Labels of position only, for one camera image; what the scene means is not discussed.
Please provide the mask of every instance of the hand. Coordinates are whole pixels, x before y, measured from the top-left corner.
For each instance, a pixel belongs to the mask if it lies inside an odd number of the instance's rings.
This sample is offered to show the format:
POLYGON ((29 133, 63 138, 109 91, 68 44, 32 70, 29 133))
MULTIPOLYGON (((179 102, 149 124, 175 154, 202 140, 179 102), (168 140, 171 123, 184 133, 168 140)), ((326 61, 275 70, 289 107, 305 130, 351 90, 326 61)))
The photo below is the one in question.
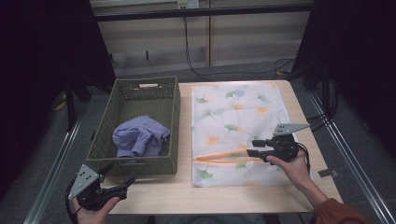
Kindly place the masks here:
POLYGON ((282 168, 288 179, 297 189, 300 189, 302 184, 307 181, 311 181, 308 168, 305 163, 305 154, 301 150, 299 150, 297 157, 290 162, 282 161, 280 158, 275 156, 267 156, 266 159, 272 164, 282 168))
POLYGON ((85 208, 80 208, 77 199, 73 199, 73 206, 77 212, 78 224, 105 224, 108 213, 116 206, 120 201, 120 198, 114 197, 108 200, 108 202, 99 211, 88 211, 85 208))

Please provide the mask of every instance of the wooden table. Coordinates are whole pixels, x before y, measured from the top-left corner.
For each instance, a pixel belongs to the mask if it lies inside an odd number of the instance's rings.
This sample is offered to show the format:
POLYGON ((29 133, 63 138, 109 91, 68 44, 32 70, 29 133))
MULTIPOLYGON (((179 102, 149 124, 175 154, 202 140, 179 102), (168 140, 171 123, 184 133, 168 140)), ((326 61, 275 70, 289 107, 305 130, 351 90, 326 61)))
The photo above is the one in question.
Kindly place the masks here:
MULTIPOLYGON (((128 198, 118 203, 112 214, 271 214, 311 212, 312 206, 293 185, 257 187, 199 188, 191 181, 191 87, 202 85, 241 85, 276 83, 292 123, 307 123, 288 81, 238 81, 179 83, 181 94, 178 168, 176 175, 145 176, 128 190, 128 198)), ((318 171, 327 169, 318 145, 309 129, 297 132, 299 142, 310 154, 311 172, 323 192, 341 202, 330 176, 321 178, 318 171)), ((103 188, 118 185, 123 178, 107 177, 103 188)))

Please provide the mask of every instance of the folded garment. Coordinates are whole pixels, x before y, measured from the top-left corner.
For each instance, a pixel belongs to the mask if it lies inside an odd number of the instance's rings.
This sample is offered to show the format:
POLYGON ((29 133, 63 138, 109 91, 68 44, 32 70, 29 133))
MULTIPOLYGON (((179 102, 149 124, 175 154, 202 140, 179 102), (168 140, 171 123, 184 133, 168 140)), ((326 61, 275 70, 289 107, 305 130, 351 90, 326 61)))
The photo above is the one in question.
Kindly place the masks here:
POLYGON ((160 155, 170 130, 149 116, 140 116, 122 123, 113 132, 117 157, 152 157, 160 155))

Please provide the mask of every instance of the sleeve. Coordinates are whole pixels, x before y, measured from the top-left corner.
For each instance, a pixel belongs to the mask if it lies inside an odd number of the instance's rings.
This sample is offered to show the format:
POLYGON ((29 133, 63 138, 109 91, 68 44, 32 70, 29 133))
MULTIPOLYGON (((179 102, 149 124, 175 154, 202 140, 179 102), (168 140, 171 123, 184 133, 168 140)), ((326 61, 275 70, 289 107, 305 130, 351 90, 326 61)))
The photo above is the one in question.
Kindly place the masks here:
POLYGON ((368 224, 370 221, 357 210, 330 198, 314 209, 316 223, 368 224))

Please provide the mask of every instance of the green basket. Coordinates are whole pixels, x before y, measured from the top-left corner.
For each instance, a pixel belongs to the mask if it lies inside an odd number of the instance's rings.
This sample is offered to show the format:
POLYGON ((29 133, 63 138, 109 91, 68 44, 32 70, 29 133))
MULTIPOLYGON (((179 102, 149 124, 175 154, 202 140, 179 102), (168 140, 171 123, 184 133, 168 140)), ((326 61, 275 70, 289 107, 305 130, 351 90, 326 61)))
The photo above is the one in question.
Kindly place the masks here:
POLYGON ((105 114, 86 158, 100 169, 114 162, 106 175, 170 175, 177 172, 178 124, 180 91, 177 77, 117 79, 108 100, 105 114), (160 156, 117 158, 113 131, 123 122, 149 115, 171 130, 160 156))

